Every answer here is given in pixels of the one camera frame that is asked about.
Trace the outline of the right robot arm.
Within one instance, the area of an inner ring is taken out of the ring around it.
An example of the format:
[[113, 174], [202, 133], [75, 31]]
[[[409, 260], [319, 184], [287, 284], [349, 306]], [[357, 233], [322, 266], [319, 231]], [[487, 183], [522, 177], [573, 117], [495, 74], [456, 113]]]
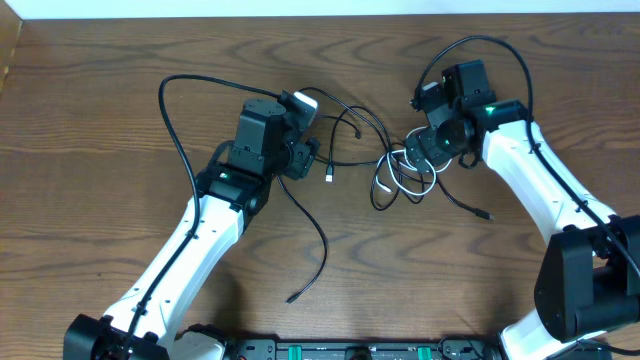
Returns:
[[425, 128], [405, 140], [409, 164], [430, 173], [474, 155], [511, 188], [536, 224], [546, 252], [535, 308], [500, 334], [504, 359], [606, 358], [595, 337], [638, 322], [639, 219], [621, 218], [598, 201], [548, 146], [528, 109], [498, 100], [484, 64], [451, 66], [420, 85], [411, 102]]

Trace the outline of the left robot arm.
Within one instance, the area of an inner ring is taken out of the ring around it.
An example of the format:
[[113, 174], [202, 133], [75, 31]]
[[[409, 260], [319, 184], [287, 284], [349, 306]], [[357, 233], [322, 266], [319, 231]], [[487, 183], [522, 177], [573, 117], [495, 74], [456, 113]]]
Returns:
[[266, 204], [273, 179], [306, 176], [319, 150], [301, 139], [316, 100], [282, 92], [247, 100], [236, 137], [220, 145], [195, 177], [175, 231], [135, 284], [96, 319], [80, 314], [64, 336], [69, 359], [221, 359], [213, 335], [179, 328], [205, 280]]

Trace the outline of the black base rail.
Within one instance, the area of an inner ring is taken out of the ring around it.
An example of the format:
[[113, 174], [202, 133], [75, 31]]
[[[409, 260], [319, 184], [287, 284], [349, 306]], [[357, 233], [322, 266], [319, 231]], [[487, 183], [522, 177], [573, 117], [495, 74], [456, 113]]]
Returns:
[[435, 342], [283, 342], [240, 339], [221, 342], [203, 334], [177, 340], [172, 359], [185, 360], [477, 360], [500, 359], [497, 346], [482, 341]]

